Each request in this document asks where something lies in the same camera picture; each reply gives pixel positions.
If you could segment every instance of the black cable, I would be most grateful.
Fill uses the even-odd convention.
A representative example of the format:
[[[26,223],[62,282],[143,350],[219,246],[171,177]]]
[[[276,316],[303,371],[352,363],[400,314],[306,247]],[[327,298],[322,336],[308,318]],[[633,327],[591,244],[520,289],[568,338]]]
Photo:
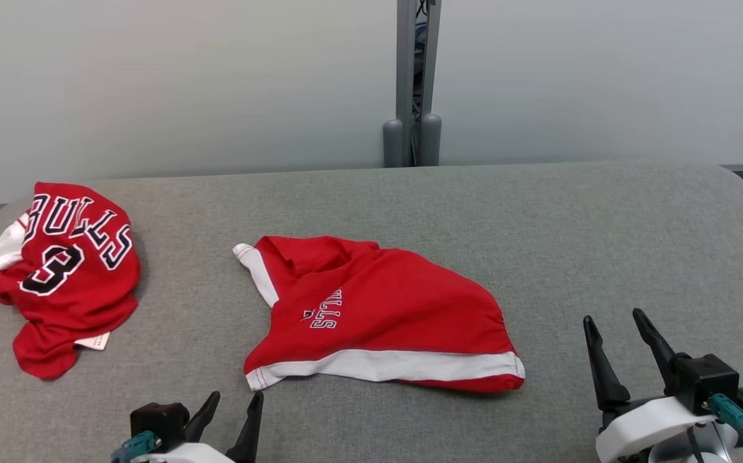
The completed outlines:
[[[420,12],[423,12],[424,15],[428,15],[428,12],[425,11],[425,0],[420,0],[420,8],[417,9],[417,15],[415,16],[415,19],[420,17]]]
[[[700,452],[700,445],[697,444],[697,436],[694,435],[694,426],[686,429],[686,434],[688,435],[688,442],[692,445],[694,457],[697,458],[697,463],[704,463],[703,454]]]

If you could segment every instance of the red basketball jersey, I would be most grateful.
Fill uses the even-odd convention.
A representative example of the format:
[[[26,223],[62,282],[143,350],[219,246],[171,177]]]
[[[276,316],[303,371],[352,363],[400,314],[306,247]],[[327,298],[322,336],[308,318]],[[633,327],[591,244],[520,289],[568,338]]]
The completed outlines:
[[[245,361],[253,390],[315,373],[472,392],[523,384],[494,297],[420,255],[335,237],[263,237],[234,252],[271,305]]]
[[[90,188],[38,183],[27,214],[22,261],[0,270],[0,302],[28,320],[13,344],[19,367],[53,379],[77,361],[75,340],[134,311],[140,261],[125,211]]]

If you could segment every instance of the gray fabric surface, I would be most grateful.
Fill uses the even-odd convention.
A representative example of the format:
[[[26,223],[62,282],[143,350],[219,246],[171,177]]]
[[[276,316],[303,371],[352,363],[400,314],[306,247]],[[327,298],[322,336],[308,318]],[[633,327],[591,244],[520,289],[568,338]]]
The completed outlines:
[[[23,320],[0,305],[0,461],[105,461],[134,408],[182,401],[194,412],[212,390],[222,400],[203,442],[233,445],[251,398],[243,361],[269,313],[231,247],[266,234],[374,240],[480,282],[527,381],[478,396],[285,380],[266,391],[262,463],[595,461],[585,314],[635,398],[662,386],[633,307],[675,349],[715,352],[743,384],[743,182],[726,170],[553,164],[92,186],[132,219],[139,308],[104,352],[81,352],[44,382],[18,369],[10,343]],[[0,232],[28,204],[3,209]]]

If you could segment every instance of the white trim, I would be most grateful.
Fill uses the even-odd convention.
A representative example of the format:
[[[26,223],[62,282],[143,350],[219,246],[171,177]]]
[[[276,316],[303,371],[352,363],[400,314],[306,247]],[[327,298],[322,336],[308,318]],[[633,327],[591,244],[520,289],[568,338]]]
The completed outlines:
[[[245,266],[246,269],[251,270],[251,279],[257,285],[257,290],[262,295],[262,298],[268,302],[268,307],[274,307],[274,304],[280,300],[280,296],[277,296],[277,290],[271,282],[271,277],[268,276],[268,269],[266,269],[266,264],[262,260],[260,251],[245,243],[234,246],[233,251],[239,263]]]
[[[22,214],[0,235],[0,270],[22,261],[22,241],[25,240],[25,223],[28,214]]]
[[[514,352],[447,354],[403,350],[345,349],[321,360],[280,361],[247,373],[251,390],[265,389],[286,376],[315,373],[366,381],[462,381],[497,375],[525,379],[525,368]]]

